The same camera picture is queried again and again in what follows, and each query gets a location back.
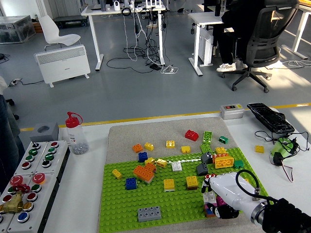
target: desk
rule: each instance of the desk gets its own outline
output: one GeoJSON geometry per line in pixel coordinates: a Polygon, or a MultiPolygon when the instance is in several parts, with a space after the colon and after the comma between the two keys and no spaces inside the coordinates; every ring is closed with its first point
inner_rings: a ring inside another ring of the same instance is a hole
{"type": "Polygon", "coordinates": [[[298,57],[301,57],[302,59],[308,59],[305,55],[297,52],[298,46],[299,46],[299,42],[302,36],[302,33],[305,29],[305,26],[307,24],[307,19],[308,16],[311,14],[311,7],[309,6],[304,6],[304,5],[300,5],[299,9],[303,11],[302,16],[301,16],[301,20],[298,26],[298,30],[296,33],[296,37],[293,43],[292,48],[289,48],[286,45],[282,45],[283,48],[286,48],[287,50],[289,50],[290,52],[292,52],[293,54],[296,54],[298,57]]]}
{"type": "MultiPolygon", "coordinates": [[[[142,9],[136,8],[136,12],[141,12],[142,9]]],[[[162,19],[161,19],[161,11],[165,11],[165,5],[162,5],[162,8],[160,9],[153,9],[153,11],[157,11],[158,13],[158,28],[159,28],[159,55],[160,55],[160,62],[161,65],[164,65],[164,58],[163,58],[163,38],[162,38],[162,19]]],[[[94,21],[93,21],[93,16],[101,16],[101,15],[114,15],[114,14],[121,14],[121,11],[115,11],[110,5],[107,5],[107,11],[101,11],[101,10],[95,10],[92,11],[89,9],[89,6],[84,9],[84,11],[81,13],[82,16],[88,16],[89,18],[89,23],[91,25],[91,31],[92,31],[92,36],[93,36],[93,41],[94,41],[94,46],[95,46],[95,52],[97,56],[97,64],[95,67],[96,71],[99,71],[101,69],[101,65],[103,62],[104,55],[100,54],[99,48],[98,48],[98,41],[97,41],[97,36],[95,32],[95,26],[94,26],[94,21]]]]}
{"type": "Polygon", "coordinates": [[[203,12],[203,13],[190,13],[189,16],[195,22],[195,41],[194,41],[194,54],[193,58],[190,57],[189,61],[193,66],[195,72],[198,76],[203,76],[203,73],[198,67],[198,57],[199,57],[199,40],[200,40],[200,28],[206,25],[222,24],[222,16],[215,16],[215,12],[203,12]]]}
{"type": "MultiPolygon", "coordinates": [[[[217,116],[219,116],[218,113],[177,116],[83,127],[90,145],[90,150],[83,155],[70,154],[44,232],[97,232],[108,134],[112,126],[217,116]]],[[[295,181],[294,183],[290,183],[281,167],[270,164],[268,155],[273,147],[272,143],[265,143],[254,136],[255,131],[266,131],[267,129],[255,118],[251,111],[246,111],[243,118],[226,120],[225,124],[268,194],[276,199],[284,197],[297,208],[311,215],[311,205],[308,204],[311,193],[311,186],[308,185],[310,183],[309,161],[311,151],[299,152],[297,156],[286,160],[286,165],[294,168],[295,181]],[[255,145],[263,145],[265,147],[265,153],[255,153],[255,145]]],[[[306,140],[301,135],[297,135],[297,142],[302,149],[305,148],[306,140]]],[[[228,232],[245,232],[245,228],[242,228],[240,224],[243,220],[244,223],[248,223],[248,220],[243,217],[244,215],[241,215],[238,219],[231,220],[210,218],[192,221],[187,224],[192,223],[194,225],[193,228],[187,228],[186,226],[180,232],[201,233],[206,231],[206,228],[212,227],[213,232],[221,233],[226,232],[223,229],[226,226],[228,227],[228,232]]],[[[178,226],[180,224],[171,224],[165,227],[170,229],[171,232],[176,232],[176,227],[178,226]]],[[[251,225],[250,222],[249,227],[254,229],[254,231],[248,231],[249,233],[263,232],[260,228],[251,225]]]]}

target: white sneaker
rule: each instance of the white sneaker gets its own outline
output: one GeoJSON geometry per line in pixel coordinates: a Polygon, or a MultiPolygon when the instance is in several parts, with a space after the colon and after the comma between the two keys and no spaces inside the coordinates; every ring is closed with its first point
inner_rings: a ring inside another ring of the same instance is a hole
{"type": "Polygon", "coordinates": [[[228,63],[223,63],[219,68],[216,69],[217,72],[228,72],[237,70],[235,67],[235,62],[229,65],[228,63]]]}
{"type": "Polygon", "coordinates": [[[147,28],[157,28],[157,23],[151,22],[147,25],[147,28]]]}

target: keyboard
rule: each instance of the keyboard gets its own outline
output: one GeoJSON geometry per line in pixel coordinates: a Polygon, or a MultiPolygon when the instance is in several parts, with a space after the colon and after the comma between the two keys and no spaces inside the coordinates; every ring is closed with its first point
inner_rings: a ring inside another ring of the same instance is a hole
{"type": "Polygon", "coordinates": [[[247,107],[255,117],[273,133],[288,134],[295,131],[294,127],[285,120],[281,113],[273,111],[263,103],[249,103],[247,107]]]}

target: green lego brick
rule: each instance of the green lego brick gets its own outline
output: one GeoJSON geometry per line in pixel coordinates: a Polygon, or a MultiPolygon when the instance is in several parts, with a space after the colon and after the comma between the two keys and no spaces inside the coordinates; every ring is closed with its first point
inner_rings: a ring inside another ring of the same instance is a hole
{"type": "MultiPolygon", "coordinates": [[[[239,148],[227,149],[234,159],[243,160],[244,169],[254,172],[239,148]]],[[[168,162],[165,168],[156,167],[155,177],[150,184],[137,180],[137,189],[126,190],[126,178],[133,177],[134,168],[139,165],[138,161],[106,164],[104,167],[104,181],[100,212],[100,232],[112,233],[152,226],[167,225],[178,222],[205,219],[204,202],[201,189],[187,190],[186,177],[196,176],[196,167],[201,163],[202,153],[182,154],[177,156],[163,157],[168,162]],[[172,162],[181,161],[182,172],[172,171],[172,162]],[[112,171],[117,169],[123,176],[117,180],[112,171]],[[174,179],[175,191],[164,192],[163,180],[174,179]],[[139,222],[138,208],[160,206],[162,219],[139,222]]],[[[209,173],[221,174],[236,171],[234,168],[215,169],[209,173]]],[[[242,174],[255,185],[251,176],[242,174]]],[[[199,187],[204,176],[197,177],[199,187]]],[[[261,187],[261,194],[267,195],[261,187]]]]}
{"type": "Polygon", "coordinates": [[[203,144],[210,144],[211,141],[212,141],[212,135],[213,135],[212,132],[210,132],[210,131],[204,131],[202,143],[203,143],[203,144]]]}
{"type": "Polygon", "coordinates": [[[212,149],[210,148],[209,144],[201,144],[200,147],[201,147],[202,153],[212,152],[212,149]]]}

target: yellow lego brick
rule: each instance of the yellow lego brick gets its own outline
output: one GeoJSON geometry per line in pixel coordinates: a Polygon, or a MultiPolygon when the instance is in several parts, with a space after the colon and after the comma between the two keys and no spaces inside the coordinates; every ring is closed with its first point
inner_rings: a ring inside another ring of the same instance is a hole
{"type": "Polygon", "coordinates": [[[112,171],[112,174],[113,174],[118,180],[122,178],[122,174],[121,174],[118,170],[116,170],[116,169],[114,169],[114,170],[112,171]]]}
{"type": "Polygon", "coordinates": [[[175,191],[174,179],[166,179],[164,180],[164,191],[175,191]]]}
{"type": "Polygon", "coordinates": [[[198,187],[198,180],[196,179],[196,176],[188,176],[186,177],[186,181],[187,188],[198,187]]]}
{"type": "Polygon", "coordinates": [[[227,151],[223,147],[216,147],[215,150],[216,150],[217,154],[225,154],[225,153],[227,153],[227,151]]]}
{"type": "Polygon", "coordinates": [[[150,151],[154,150],[154,146],[152,144],[148,143],[148,142],[146,142],[144,147],[145,147],[146,150],[150,150],[150,151]]]}
{"type": "Polygon", "coordinates": [[[183,154],[190,154],[190,146],[182,146],[181,147],[181,152],[183,154]]]}
{"type": "Polygon", "coordinates": [[[175,141],[166,141],[166,148],[175,148],[175,141]]]}
{"type": "Polygon", "coordinates": [[[150,157],[145,160],[145,165],[147,165],[147,163],[155,164],[155,162],[156,160],[153,157],[150,157]]]}
{"type": "Polygon", "coordinates": [[[218,157],[215,159],[215,168],[231,167],[234,164],[234,158],[231,156],[218,157]]]}
{"type": "Polygon", "coordinates": [[[158,159],[158,160],[156,161],[156,164],[157,164],[158,166],[161,166],[161,167],[166,167],[167,162],[166,162],[165,160],[163,160],[163,159],[158,159]]]}
{"type": "Polygon", "coordinates": [[[264,147],[263,146],[255,146],[256,153],[263,153],[264,154],[264,147]]]}

